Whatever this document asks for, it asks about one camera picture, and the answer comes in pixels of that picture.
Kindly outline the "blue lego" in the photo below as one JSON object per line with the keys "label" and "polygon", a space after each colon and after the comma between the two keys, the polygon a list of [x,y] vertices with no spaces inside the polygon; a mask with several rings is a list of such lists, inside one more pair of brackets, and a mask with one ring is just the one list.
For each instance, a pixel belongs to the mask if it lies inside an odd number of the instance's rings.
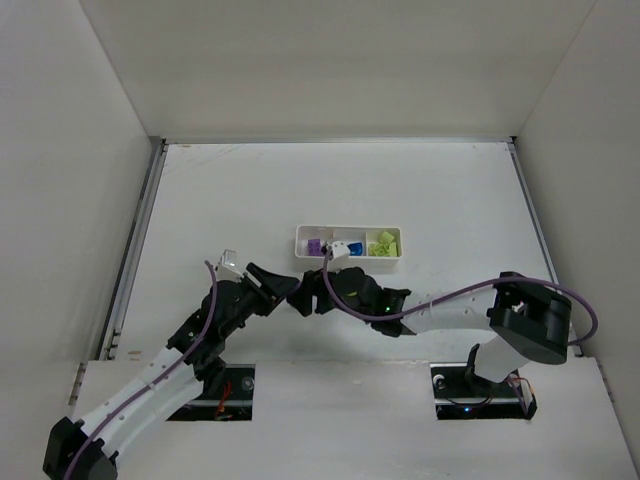
{"label": "blue lego", "polygon": [[353,242],[347,245],[350,256],[363,256],[365,253],[365,247],[362,242]]}

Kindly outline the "green lego brick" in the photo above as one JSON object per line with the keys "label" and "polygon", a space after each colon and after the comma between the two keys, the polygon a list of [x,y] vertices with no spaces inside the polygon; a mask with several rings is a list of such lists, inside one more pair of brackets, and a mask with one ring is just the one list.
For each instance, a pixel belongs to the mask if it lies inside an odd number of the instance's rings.
{"label": "green lego brick", "polygon": [[399,236],[389,230],[368,232],[366,243],[369,256],[383,258],[399,258],[401,256]]}

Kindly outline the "purple rounded lego brick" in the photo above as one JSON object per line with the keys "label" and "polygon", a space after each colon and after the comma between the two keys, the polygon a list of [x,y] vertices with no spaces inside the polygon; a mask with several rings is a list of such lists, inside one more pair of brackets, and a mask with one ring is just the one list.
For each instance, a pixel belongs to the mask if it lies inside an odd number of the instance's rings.
{"label": "purple rounded lego brick", "polygon": [[306,254],[313,257],[321,257],[324,255],[323,242],[319,238],[311,238],[306,243]]}

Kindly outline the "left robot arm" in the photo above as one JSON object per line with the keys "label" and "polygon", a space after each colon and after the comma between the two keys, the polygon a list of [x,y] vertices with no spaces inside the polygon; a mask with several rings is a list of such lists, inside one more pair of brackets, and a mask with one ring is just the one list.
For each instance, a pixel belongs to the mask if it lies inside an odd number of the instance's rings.
{"label": "left robot arm", "polygon": [[225,370],[226,339],[253,315],[269,315],[299,281],[250,263],[244,274],[219,280],[208,268],[209,293],[133,380],[90,413],[64,417],[51,429],[43,471],[51,479],[115,479],[135,440],[167,420]]}

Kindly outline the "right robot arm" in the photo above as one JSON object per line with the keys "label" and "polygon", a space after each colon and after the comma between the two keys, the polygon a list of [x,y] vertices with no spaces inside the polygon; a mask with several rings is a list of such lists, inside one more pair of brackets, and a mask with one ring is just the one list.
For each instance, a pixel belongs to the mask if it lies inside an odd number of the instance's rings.
{"label": "right robot arm", "polygon": [[500,383],[529,362],[567,360],[572,303],[555,285],[516,272],[433,297],[380,286],[360,267],[308,271],[287,299],[302,316],[339,310],[384,336],[444,330],[493,332],[471,348],[468,371]]}

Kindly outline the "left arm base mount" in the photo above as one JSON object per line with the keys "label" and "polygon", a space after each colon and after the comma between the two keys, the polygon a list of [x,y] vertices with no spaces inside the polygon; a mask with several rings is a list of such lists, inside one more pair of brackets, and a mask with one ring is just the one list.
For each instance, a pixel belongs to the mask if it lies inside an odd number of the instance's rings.
{"label": "left arm base mount", "polygon": [[170,422],[244,422],[253,416],[255,365],[231,364],[222,380],[169,417]]}

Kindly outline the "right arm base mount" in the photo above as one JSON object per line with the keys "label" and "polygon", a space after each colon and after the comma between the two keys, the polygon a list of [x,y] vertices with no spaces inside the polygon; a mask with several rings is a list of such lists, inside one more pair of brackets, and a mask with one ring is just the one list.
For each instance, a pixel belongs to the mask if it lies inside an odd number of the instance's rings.
{"label": "right arm base mount", "polygon": [[430,365],[438,420],[525,420],[538,410],[536,395],[519,370],[500,383],[476,377],[462,363]]}

